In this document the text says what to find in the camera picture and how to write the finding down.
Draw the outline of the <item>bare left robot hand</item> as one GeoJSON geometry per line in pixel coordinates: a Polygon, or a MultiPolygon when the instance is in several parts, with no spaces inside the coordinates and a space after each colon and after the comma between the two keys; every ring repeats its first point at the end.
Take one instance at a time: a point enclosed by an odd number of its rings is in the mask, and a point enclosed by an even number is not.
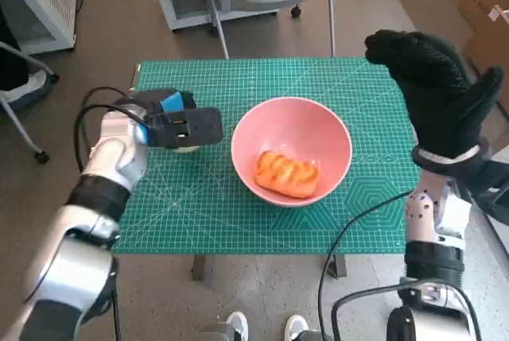
{"type": "Polygon", "coordinates": [[[132,99],[143,107],[148,115],[196,109],[192,92],[174,88],[138,91],[132,95],[132,99]]]}

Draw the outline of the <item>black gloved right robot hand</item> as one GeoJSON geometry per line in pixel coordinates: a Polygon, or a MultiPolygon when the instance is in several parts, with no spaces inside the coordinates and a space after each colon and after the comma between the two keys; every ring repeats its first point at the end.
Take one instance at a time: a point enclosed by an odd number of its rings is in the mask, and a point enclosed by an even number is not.
{"type": "Polygon", "coordinates": [[[472,81],[452,45],[420,32],[381,29],[364,44],[366,59],[385,66],[399,86],[422,149],[454,159],[478,145],[499,97],[502,68],[472,81]]]}

